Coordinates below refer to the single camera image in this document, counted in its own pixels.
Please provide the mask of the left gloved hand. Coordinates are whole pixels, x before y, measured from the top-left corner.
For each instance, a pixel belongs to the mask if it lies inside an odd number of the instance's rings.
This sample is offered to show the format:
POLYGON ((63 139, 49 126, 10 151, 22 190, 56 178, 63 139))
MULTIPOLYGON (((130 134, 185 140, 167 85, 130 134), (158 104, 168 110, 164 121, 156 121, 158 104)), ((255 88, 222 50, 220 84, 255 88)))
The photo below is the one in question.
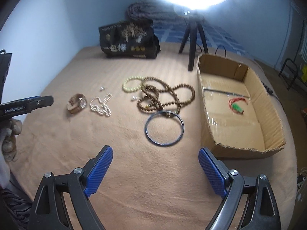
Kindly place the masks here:
POLYGON ((16 136, 22 132, 22 122, 14 118, 1 122, 1 188, 6 188, 10 181, 9 163, 16 161, 16 136))

